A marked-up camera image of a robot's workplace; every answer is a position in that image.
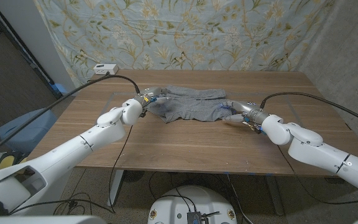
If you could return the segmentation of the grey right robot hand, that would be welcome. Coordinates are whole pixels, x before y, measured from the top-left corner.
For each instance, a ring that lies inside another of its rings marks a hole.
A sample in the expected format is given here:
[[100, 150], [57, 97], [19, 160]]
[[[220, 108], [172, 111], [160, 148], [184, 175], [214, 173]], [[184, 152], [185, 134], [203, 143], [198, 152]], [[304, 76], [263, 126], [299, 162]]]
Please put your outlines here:
[[224, 108], [233, 110], [234, 114], [223, 117], [223, 121], [230, 122], [251, 122], [255, 124], [262, 124], [263, 121], [269, 116], [269, 113], [253, 102], [242, 102], [227, 100], [223, 103]]

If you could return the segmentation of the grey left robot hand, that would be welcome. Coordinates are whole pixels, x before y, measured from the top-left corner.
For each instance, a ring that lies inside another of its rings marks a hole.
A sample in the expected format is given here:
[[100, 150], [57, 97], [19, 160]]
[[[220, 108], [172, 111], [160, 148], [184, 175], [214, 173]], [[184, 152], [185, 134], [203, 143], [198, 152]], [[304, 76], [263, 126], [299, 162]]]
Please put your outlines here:
[[151, 103], [165, 103], [169, 100], [167, 93], [168, 91], [166, 88], [150, 87], [142, 90], [139, 95], [134, 97], [134, 99], [137, 100], [142, 107], [146, 107]]

